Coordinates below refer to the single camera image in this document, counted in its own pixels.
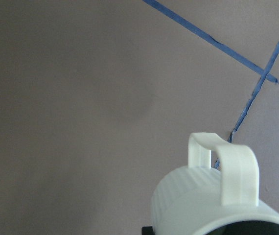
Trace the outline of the white ribbed mug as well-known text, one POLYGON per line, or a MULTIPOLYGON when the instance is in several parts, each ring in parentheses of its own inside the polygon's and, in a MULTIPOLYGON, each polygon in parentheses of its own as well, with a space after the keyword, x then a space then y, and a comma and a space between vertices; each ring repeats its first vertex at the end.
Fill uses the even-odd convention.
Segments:
POLYGON ((193 133, 188 164, 168 173, 151 201, 157 235, 279 235, 279 213, 259 199, 253 151, 193 133))

